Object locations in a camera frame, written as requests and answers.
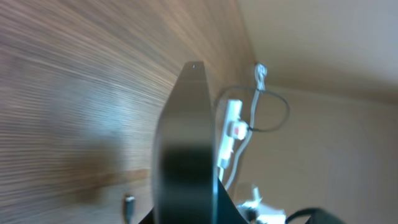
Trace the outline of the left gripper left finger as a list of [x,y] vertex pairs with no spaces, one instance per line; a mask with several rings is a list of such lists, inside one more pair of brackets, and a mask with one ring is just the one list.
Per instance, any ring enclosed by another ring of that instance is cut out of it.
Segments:
[[154,210],[151,209],[149,213],[139,222],[139,224],[155,224]]

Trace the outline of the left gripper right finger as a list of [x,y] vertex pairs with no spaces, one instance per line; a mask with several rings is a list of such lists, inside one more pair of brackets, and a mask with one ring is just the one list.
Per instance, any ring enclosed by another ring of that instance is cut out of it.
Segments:
[[218,180],[217,202],[217,224],[248,224],[239,213],[220,180]]

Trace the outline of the smartphone with teal screen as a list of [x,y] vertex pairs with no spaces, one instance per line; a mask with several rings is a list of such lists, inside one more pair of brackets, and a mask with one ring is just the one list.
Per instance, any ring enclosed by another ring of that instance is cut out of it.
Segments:
[[215,223],[215,118],[203,62],[187,62],[160,114],[153,143],[156,223]]

